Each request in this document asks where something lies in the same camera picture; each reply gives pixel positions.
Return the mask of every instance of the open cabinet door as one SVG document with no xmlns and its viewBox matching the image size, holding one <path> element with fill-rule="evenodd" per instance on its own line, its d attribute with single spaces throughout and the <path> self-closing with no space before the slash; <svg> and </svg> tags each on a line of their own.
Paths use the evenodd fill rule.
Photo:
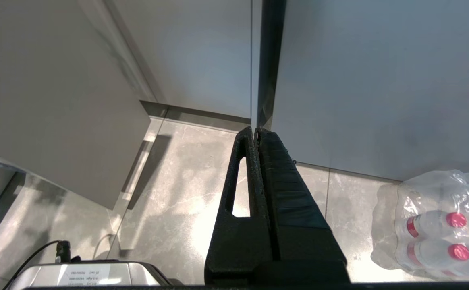
<svg viewBox="0 0 469 290">
<path fill-rule="evenodd" d="M 149 124 L 77 0 L 0 1 L 0 158 L 113 208 Z"/>
</svg>

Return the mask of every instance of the gray tile floor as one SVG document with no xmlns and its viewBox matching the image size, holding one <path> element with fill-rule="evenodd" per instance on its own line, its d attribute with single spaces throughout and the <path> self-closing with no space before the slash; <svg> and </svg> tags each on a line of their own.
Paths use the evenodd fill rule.
<svg viewBox="0 0 469 290">
<path fill-rule="evenodd" d="M 72 253 L 83 259 L 146 261 L 169 278 L 202 284 L 232 143 L 243 127 L 181 112 L 152 116 L 138 163 L 113 210 L 17 174 L 0 198 L 0 285 L 54 239 L 69 240 Z M 391 258 L 395 182 L 297 168 L 347 257 L 353 282 L 425 280 L 398 269 Z M 245 174 L 241 169 L 237 216 L 248 215 Z M 32 263 L 51 263 L 54 253 L 48 248 Z"/>
</svg>

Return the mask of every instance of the red bottle cap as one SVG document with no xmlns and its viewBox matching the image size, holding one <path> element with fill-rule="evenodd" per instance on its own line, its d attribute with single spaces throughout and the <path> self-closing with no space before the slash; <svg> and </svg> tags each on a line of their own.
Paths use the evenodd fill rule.
<svg viewBox="0 0 469 290">
<path fill-rule="evenodd" d="M 458 261 L 469 260 L 469 249 L 463 244 L 452 244 L 448 247 L 450 257 Z"/>
<path fill-rule="evenodd" d="M 467 224 L 467 219 L 461 213 L 448 213 L 446 222 L 454 228 L 461 228 Z"/>
</svg>

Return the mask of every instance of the gray cabinet door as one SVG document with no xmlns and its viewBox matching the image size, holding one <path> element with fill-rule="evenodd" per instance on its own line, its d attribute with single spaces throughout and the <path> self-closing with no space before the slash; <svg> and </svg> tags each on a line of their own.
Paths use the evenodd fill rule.
<svg viewBox="0 0 469 290">
<path fill-rule="evenodd" d="M 250 0 L 114 0 L 158 102 L 251 117 Z"/>
<path fill-rule="evenodd" d="M 0 2 L 0 158 L 112 208 L 149 119 L 76 0 Z"/>
<path fill-rule="evenodd" d="M 469 1 L 288 1 L 272 129 L 305 163 L 469 171 Z"/>
</svg>

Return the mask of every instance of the black cable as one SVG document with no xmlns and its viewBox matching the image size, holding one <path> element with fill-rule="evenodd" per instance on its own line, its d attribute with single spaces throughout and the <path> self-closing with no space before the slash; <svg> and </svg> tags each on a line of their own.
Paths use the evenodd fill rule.
<svg viewBox="0 0 469 290">
<path fill-rule="evenodd" d="M 2 290 L 6 290 L 10 286 L 12 281 L 14 281 L 14 279 L 16 279 L 18 277 L 18 275 L 21 272 L 21 270 L 23 269 L 23 267 L 26 266 L 28 264 L 28 262 L 30 262 L 30 260 L 32 260 L 32 258 L 34 258 L 39 252 L 43 251 L 47 246 L 50 246 L 51 244 L 56 244 L 58 242 L 61 242 L 61 241 L 60 240 L 54 240 L 52 242 L 49 242 L 48 244 L 45 244 L 45 246 L 42 246 L 37 251 L 35 251 L 32 255 L 30 255 L 30 257 L 21 266 L 19 266 L 16 273 L 14 273 L 12 278 L 7 282 L 7 285 Z"/>
</svg>

